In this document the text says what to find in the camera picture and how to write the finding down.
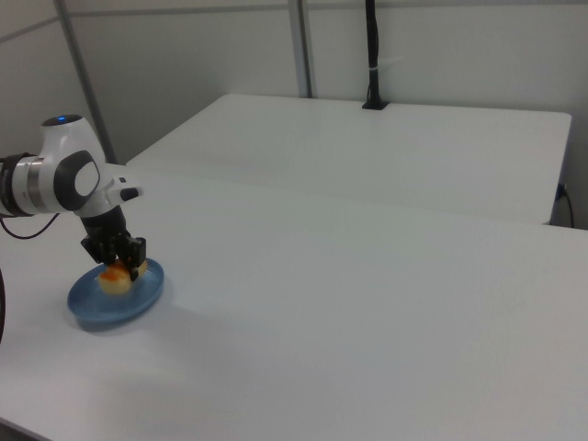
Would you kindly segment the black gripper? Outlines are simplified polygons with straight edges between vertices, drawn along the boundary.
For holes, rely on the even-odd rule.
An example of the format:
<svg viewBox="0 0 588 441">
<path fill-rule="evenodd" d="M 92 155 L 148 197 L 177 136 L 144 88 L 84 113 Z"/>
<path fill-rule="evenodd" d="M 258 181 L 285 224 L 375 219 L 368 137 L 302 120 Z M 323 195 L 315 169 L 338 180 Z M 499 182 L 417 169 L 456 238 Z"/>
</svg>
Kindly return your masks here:
<svg viewBox="0 0 588 441">
<path fill-rule="evenodd" d="M 142 237 L 131 237 L 126 228 L 126 218 L 121 206 L 103 214 L 81 219 L 86 237 L 81 245 L 99 264 L 112 265 L 116 251 L 122 264 L 134 282 L 147 269 L 147 241 Z"/>
</svg>

